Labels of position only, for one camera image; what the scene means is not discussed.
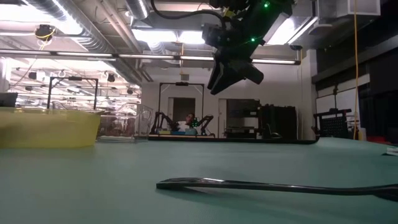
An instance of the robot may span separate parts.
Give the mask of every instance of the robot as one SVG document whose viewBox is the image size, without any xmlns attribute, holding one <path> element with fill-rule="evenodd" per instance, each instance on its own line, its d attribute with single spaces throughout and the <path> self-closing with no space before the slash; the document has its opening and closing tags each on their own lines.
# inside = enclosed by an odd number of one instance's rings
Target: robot
<svg viewBox="0 0 398 224">
<path fill-rule="evenodd" d="M 264 74 L 252 65 L 250 56 L 279 17 L 292 15 L 294 0 L 210 0 L 214 8 L 225 9 L 224 16 L 211 10 L 201 10 L 181 16 L 166 16 L 160 13 L 154 0 L 153 10 L 165 19 L 181 19 L 197 14 L 211 14 L 221 20 L 221 26 L 205 24 L 202 38 L 215 47 L 213 71 L 207 88 L 212 95 L 225 90 L 241 80 L 260 84 Z"/>
</svg>

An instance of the teal tabletop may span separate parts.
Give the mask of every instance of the teal tabletop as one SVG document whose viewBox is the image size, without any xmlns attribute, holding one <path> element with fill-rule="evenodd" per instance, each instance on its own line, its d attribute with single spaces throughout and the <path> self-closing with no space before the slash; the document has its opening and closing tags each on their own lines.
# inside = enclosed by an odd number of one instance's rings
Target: teal tabletop
<svg viewBox="0 0 398 224">
<path fill-rule="evenodd" d="M 232 189 L 157 190 L 173 177 L 320 187 L 398 184 L 388 146 L 325 138 L 312 145 L 97 143 L 0 149 L 0 223 L 398 223 L 374 196 Z"/>
</svg>

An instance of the ductwork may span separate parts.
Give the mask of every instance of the ductwork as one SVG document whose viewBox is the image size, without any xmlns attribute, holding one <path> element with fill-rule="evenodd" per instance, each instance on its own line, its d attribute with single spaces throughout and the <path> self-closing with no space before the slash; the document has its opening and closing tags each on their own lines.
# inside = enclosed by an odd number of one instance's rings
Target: ductwork
<svg viewBox="0 0 398 224">
<path fill-rule="evenodd" d="M 81 27 L 81 35 L 90 38 L 73 39 L 89 52 L 115 52 L 115 49 L 105 39 L 101 32 L 91 21 L 80 11 L 71 0 L 23 0 L 26 4 L 35 7 L 43 13 L 49 14 L 60 22 L 67 22 L 69 25 Z M 141 84 L 141 76 L 134 71 L 126 62 L 117 59 L 114 62 L 106 62 L 114 67 L 118 73 L 129 83 Z"/>
<path fill-rule="evenodd" d="M 166 54 L 166 49 L 164 48 L 164 44 L 162 42 L 148 42 L 148 47 L 153 54 Z"/>
<path fill-rule="evenodd" d="M 126 4 L 133 18 L 143 20 L 148 17 L 149 7 L 145 0 L 126 0 Z"/>
</svg>

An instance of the door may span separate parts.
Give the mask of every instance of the door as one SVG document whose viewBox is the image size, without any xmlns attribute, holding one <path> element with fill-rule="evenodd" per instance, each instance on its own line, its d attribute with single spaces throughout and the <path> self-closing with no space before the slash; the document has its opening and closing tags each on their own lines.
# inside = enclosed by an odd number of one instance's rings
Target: door
<svg viewBox="0 0 398 224">
<path fill-rule="evenodd" d="M 195 100 L 195 98 L 174 98 L 173 112 L 169 117 L 173 121 L 185 121 L 188 114 L 195 113 Z"/>
</svg>

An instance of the translucent yellow container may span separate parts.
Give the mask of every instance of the translucent yellow container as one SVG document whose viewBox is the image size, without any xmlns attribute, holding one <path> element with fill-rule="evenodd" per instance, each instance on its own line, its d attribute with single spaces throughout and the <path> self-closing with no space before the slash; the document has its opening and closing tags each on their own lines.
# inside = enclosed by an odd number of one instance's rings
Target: translucent yellow container
<svg viewBox="0 0 398 224">
<path fill-rule="evenodd" d="M 0 148 L 92 146 L 100 115 L 72 110 L 0 108 Z"/>
</svg>

